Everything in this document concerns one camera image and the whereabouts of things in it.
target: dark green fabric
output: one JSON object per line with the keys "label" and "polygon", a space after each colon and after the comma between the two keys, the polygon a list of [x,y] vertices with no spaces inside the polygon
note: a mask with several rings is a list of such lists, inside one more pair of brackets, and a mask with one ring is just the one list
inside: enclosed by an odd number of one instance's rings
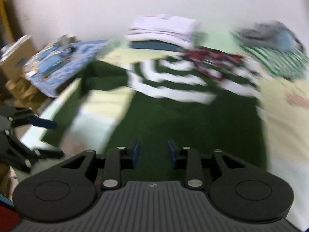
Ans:
{"label": "dark green fabric", "polygon": [[[136,73],[143,77],[139,64],[135,64],[135,68]],[[167,72],[169,68],[156,66],[156,69]],[[123,170],[123,180],[183,179],[183,171],[172,170],[167,159],[166,144],[171,138],[180,147],[194,147],[202,153],[222,149],[256,166],[265,167],[262,124],[256,112],[257,99],[223,90],[200,73],[196,75],[207,81],[208,85],[191,86],[169,81],[156,83],[143,77],[143,82],[152,87],[160,85],[172,89],[209,91],[217,97],[211,104],[206,105],[178,102],[168,98],[157,99],[136,92],[127,114],[106,146],[108,151],[113,147],[129,145],[133,138],[140,139],[141,152],[137,167],[134,170]],[[47,131],[43,140],[53,145],[60,142],[60,133],[71,124],[79,99],[88,90],[109,90],[125,86],[127,79],[127,72],[122,68],[100,61],[89,63],[81,73],[80,86],[54,118],[60,122],[60,128]]]}
{"label": "dark green fabric", "polygon": [[89,90],[111,90],[119,86],[127,85],[126,70],[98,60],[92,61],[82,70],[78,77],[81,79],[78,88],[72,93],[68,100],[57,112],[53,121],[56,121],[58,128],[47,130],[43,141],[55,147],[59,146],[62,136],[71,125],[78,112],[80,99]]}

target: folded clothes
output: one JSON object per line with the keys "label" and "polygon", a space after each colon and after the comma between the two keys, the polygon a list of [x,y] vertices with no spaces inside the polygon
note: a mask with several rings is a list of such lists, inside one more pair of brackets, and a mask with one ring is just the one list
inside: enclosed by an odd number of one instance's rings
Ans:
{"label": "folded clothes", "polygon": [[194,19],[159,14],[153,17],[138,17],[129,27],[125,38],[129,41],[158,40],[185,49],[194,47],[193,35],[199,26]]}
{"label": "folded clothes", "polygon": [[299,48],[294,33],[278,21],[255,24],[253,29],[241,29],[234,36],[241,46],[267,47],[281,52],[292,52]]}
{"label": "folded clothes", "polygon": [[199,22],[195,19],[159,14],[154,17],[139,16],[129,30],[150,30],[171,32],[190,37],[195,32]]}
{"label": "folded clothes", "polygon": [[181,52],[183,48],[178,45],[166,43],[158,40],[150,41],[136,41],[131,42],[131,48],[133,49],[147,49],[147,50],[162,50],[162,51],[174,51]]}

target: ribbed black plate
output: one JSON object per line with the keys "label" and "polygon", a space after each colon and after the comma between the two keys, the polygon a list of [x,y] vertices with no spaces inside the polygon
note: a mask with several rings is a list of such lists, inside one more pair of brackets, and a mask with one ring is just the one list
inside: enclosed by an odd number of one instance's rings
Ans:
{"label": "ribbed black plate", "polygon": [[87,213],[61,223],[23,220],[14,232],[296,232],[288,221],[245,224],[219,213],[203,192],[180,182],[128,182]]}

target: black circular disc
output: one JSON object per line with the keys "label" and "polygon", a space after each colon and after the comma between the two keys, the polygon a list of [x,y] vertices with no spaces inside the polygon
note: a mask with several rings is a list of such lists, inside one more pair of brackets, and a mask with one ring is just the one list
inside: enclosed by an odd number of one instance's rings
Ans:
{"label": "black circular disc", "polygon": [[284,180],[256,169],[225,172],[209,191],[213,204],[224,214],[245,222],[269,222],[287,215],[294,199]]}
{"label": "black circular disc", "polygon": [[21,182],[13,193],[17,212],[38,222],[60,222],[86,211],[96,199],[91,181],[72,169],[39,173]]}
{"label": "black circular disc", "polygon": [[37,185],[34,194],[43,201],[57,201],[70,193],[70,186],[61,181],[47,181]]}
{"label": "black circular disc", "polygon": [[271,187],[262,181],[243,181],[236,186],[236,193],[247,200],[264,200],[271,194]]}

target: white folded towel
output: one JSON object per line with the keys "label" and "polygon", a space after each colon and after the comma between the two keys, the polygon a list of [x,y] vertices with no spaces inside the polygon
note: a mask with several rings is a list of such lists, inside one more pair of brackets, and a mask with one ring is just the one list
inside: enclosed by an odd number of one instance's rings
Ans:
{"label": "white folded towel", "polygon": [[194,19],[159,14],[153,17],[139,16],[129,27],[125,36],[129,41],[160,40],[181,46],[194,47],[193,34],[199,22]]}

